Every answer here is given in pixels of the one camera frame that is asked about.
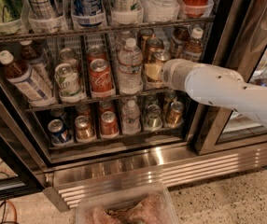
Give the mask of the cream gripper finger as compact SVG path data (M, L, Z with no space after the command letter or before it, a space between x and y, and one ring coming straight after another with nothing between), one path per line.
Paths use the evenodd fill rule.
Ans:
M161 82L161 69L159 64L146 63L145 64L145 74L149 82L157 83Z

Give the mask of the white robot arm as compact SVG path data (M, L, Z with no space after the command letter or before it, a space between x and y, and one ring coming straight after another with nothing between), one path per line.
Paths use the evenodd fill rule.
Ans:
M172 59L159 66L158 76L165 87L183 91L199 104L235 110L267 128L267 87L244 82L237 71Z

